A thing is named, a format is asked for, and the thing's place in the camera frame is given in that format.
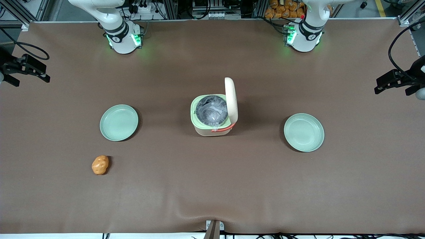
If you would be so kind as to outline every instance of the black cable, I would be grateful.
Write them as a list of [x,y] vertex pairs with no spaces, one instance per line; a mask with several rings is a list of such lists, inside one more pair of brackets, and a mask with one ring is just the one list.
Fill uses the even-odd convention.
[[200,20],[200,19],[202,19],[202,18],[204,18],[204,17],[206,17],[207,15],[208,15],[208,13],[210,12],[210,10],[211,10],[211,2],[210,2],[210,0],[208,0],[207,1],[207,6],[206,6],[206,8],[205,8],[205,13],[204,13],[204,15],[202,16],[202,17],[200,17],[200,18],[196,18],[196,17],[194,17],[190,12],[189,12],[189,9],[190,8],[187,8],[186,9],[186,12],[187,12],[187,15],[189,15],[189,17],[190,18],[192,18],[192,19],[196,19],[196,20]]
[[122,11],[122,15],[124,17],[124,19],[129,20],[130,16],[128,16],[127,14],[124,13],[124,8],[121,6],[121,11]]
[[108,239],[110,236],[110,233],[102,233],[102,239]]
[[[33,57],[35,57],[35,58],[38,58],[38,59],[40,59],[40,60],[48,60],[48,59],[50,59],[50,56],[49,56],[49,54],[45,51],[45,50],[43,50],[43,49],[41,49],[40,47],[38,47],[38,46],[34,46],[34,45],[32,45],[32,44],[29,44],[29,43],[23,43],[23,42],[17,42],[17,41],[15,41],[15,39],[13,39],[13,37],[11,37],[4,29],[3,29],[3,27],[1,27],[0,26],[0,30],[4,33],[4,34],[6,34],[6,36],[7,37],[9,37],[9,39],[10,40],[12,40],[13,41],[13,43],[15,44],[15,45],[17,45],[17,46],[19,46],[20,48],[22,48],[26,53],[28,53],[28,54],[30,54],[31,56],[33,56]],[[39,57],[39,56],[37,56],[36,54],[34,54],[34,53],[32,53],[32,52],[30,52],[29,50],[27,50],[25,47],[23,47],[23,46],[29,46],[29,47],[32,47],[32,48],[35,48],[35,49],[37,49],[37,50],[39,50],[39,51],[41,51],[43,54],[45,54],[46,55],[46,57]]]
[[[283,25],[282,25],[282,24],[273,23],[271,20],[269,21],[267,18],[262,17],[262,16],[258,16],[258,17],[254,17],[254,18],[261,18],[261,19],[263,19],[264,21],[268,22],[269,24],[273,24],[273,25],[275,25],[275,26],[282,26],[282,27],[283,27]],[[295,21],[293,21],[293,20],[291,20],[291,19],[284,18],[284,17],[281,17],[280,19],[284,19],[284,20],[287,20],[287,21],[289,21],[289,22],[296,23],[296,24],[300,24],[300,23],[301,23],[301,22],[297,23],[297,22],[295,22]]]
[[153,4],[155,5],[156,9],[159,11],[159,15],[161,15],[161,17],[166,20],[167,18],[165,17],[165,14],[162,12],[161,8],[159,7],[159,4],[156,0],[152,1]]
[[144,30],[143,30],[143,34],[142,34],[142,36],[145,36],[146,35],[146,33],[147,33],[147,28],[149,27],[149,20],[147,21],[147,24],[146,24],[146,27],[144,28]]
[[0,6],[0,13],[3,11],[3,13],[1,14],[0,18],[2,18],[4,16],[4,14],[6,13],[6,9],[4,9],[3,7]]
[[236,5],[236,6],[231,6],[231,5],[229,5],[229,4],[226,4],[226,0],[221,0],[221,4],[222,4],[225,8],[228,8],[228,9],[230,9],[230,10],[236,10],[236,9],[241,8],[242,1],[239,1],[238,5]]
[[390,58],[390,61],[391,61],[391,63],[393,64],[393,66],[397,69],[397,70],[399,70],[403,75],[405,75],[405,76],[407,76],[408,78],[410,78],[413,82],[416,82],[416,79],[414,79],[414,78],[412,78],[411,76],[409,76],[404,70],[402,70],[396,63],[395,63],[395,61],[393,60],[393,57],[391,56],[391,50],[392,50],[392,48],[393,48],[393,46],[394,46],[394,44],[396,43],[396,41],[397,41],[397,39],[399,39],[399,37],[403,34],[403,33],[405,33],[406,31],[408,31],[408,30],[410,30],[410,29],[412,29],[414,26],[416,26],[416,25],[418,25],[418,24],[421,24],[421,23],[423,23],[423,22],[425,22],[425,19],[422,19],[421,21],[418,21],[417,23],[414,23],[414,24],[412,24],[412,25],[410,25],[410,26],[408,26],[407,28],[405,28],[405,29],[403,29],[403,31],[401,31],[397,36],[396,36],[396,38],[394,38],[394,40],[393,40],[393,42],[391,42],[391,45],[390,45],[390,48],[388,49],[388,58]]
[[267,19],[267,18],[265,18],[265,17],[255,17],[255,18],[263,19],[265,22],[267,22],[268,24],[272,25],[272,26],[273,26],[273,28],[274,28],[277,32],[279,32],[280,34],[288,35],[288,33],[282,32],[281,30],[279,30],[278,28],[276,28],[276,27],[283,27],[283,26],[284,26],[283,24],[277,24],[277,23],[274,23],[274,22],[272,22],[272,19],[271,19],[271,18],[270,18],[270,19]]

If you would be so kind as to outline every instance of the power strip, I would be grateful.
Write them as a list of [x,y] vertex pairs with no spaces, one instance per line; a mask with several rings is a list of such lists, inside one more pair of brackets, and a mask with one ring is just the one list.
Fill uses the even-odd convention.
[[152,10],[152,5],[148,4],[147,7],[138,7],[139,10],[137,11],[137,13],[150,13],[150,11]]

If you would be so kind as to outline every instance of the brown tablecloth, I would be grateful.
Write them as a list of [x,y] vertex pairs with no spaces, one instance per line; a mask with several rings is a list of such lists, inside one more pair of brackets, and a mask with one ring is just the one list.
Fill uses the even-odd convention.
[[[143,49],[120,55],[96,24],[31,24],[19,40],[49,52],[51,82],[0,86],[0,232],[196,231],[207,219],[234,233],[424,232],[425,104],[402,89],[374,94],[401,30],[331,20],[299,53],[263,21],[151,23]],[[404,69],[418,58],[408,33],[393,55]],[[190,103],[224,94],[224,77],[239,121],[201,137]],[[142,122],[124,142],[99,131],[117,104]],[[300,112],[325,129],[311,153],[283,136]],[[112,166],[96,176],[101,154]]]

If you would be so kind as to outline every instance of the ceramic plate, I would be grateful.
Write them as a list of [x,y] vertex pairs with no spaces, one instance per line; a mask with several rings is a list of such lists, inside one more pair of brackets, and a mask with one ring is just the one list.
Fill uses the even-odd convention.
[[309,114],[294,114],[285,123],[285,138],[296,150],[311,152],[318,149],[325,139],[322,124]]
[[121,141],[136,131],[139,123],[137,112],[128,105],[109,108],[100,119],[100,132],[111,141]]

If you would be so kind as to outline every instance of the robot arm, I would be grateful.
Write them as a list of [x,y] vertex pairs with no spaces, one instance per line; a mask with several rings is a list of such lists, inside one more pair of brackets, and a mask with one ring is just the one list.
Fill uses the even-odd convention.
[[72,5],[83,9],[99,21],[106,32],[109,45],[120,54],[128,54],[142,46],[139,25],[124,20],[116,9],[125,0],[68,0]]
[[343,4],[353,0],[303,0],[307,6],[306,17],[294,26],[294,33],[287,40],[295,50],[308,52],[314,49],[322,36],[322,29],[330,17],[330,4]]
[[122,24],[123,19],[116,8],[124,2],[125,0],[69,0],[69,3],[96,18],[107,30],[114,30]]

